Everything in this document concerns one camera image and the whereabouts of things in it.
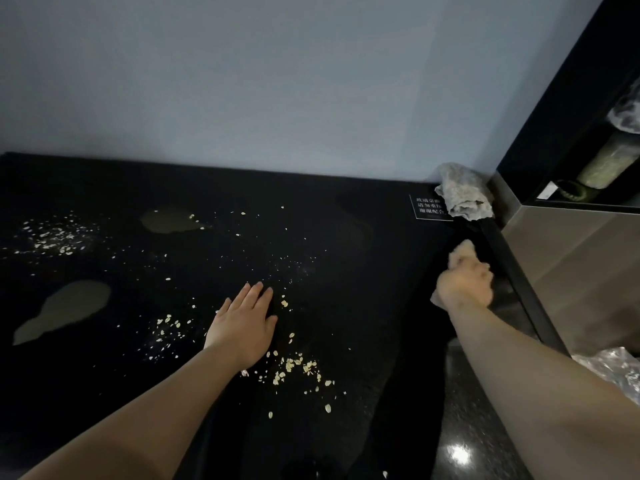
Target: white wall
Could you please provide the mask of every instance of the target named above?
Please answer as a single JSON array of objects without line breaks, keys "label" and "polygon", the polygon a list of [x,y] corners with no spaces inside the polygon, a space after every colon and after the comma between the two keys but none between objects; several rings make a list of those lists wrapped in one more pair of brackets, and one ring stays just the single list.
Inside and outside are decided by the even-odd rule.
[{"label": "white wall", "polygon": [[3,0],[0,151],[492,172],[601,0]]}]

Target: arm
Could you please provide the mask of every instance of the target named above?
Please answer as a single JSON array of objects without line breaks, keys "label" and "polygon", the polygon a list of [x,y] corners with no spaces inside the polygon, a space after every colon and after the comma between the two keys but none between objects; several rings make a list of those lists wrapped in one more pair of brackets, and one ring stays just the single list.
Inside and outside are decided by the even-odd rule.
[{"label": "arm", "polygon": [[212,403],[267,351],[277,317],[262,284],[227,298],[204,350],[178,371],[30,470],[25,480],[171,479]]},{"label": "arm", "polygon": [[457,257],[437,292],[486,395],[537,480],[640,477],[640,408],[617,387],[496,317],[493,275]]}]

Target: forearm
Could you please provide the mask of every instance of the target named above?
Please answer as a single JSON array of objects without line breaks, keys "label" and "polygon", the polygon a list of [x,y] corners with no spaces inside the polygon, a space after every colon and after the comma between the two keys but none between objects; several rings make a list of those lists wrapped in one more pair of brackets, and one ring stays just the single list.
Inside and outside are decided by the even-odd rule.
[{"label": "forearm", "polygon": [[226,355],[215,347],[203,350],[24,478],[171,479],[208,409],[237,372]]},{"label": "forearm", "polygon": [[580,477],[582,469],[583,478],[619,468],[638,475],[640,410],[615,386],[473,299],[450,298],[447,309],[469,362],[536,478]]}]

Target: liquid spill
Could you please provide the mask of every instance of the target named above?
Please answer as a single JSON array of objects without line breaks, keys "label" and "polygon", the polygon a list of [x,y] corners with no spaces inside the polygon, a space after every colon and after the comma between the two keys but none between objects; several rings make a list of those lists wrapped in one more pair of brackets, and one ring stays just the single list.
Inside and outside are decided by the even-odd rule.
[{"label": "liquid spill", "polygon": [[76,323],[101,310],[111,288],[102,282],[84,280],[69,283],[48,297],[36,318],[27,320],[13,334],[13,345],[36,340],[42,334]]},{"label": "liquid spill", "polygon": [[204,228],[188,210],[174,206],[148,210],[140,217],[140,222],[147,230],[158,234],[186,232]]}]

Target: wet stain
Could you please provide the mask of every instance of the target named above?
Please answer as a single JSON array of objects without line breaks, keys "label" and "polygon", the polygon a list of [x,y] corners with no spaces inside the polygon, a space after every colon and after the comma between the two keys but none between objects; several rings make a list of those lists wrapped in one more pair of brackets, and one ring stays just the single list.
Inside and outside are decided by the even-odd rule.
[{"label": "wet stain", "polygon": [[36,340],[48,331],[79,322],[102,309],[111,288],[99,281],[76,281],[48,297],[36,318],[27,320],[13,333],[13,345]]},{"label": "wet stain", "polygon": [[148,210],[140,217],[140,222],[147,230],[158,234],[185,232],[203,227],[188,210],[173,206]]}]

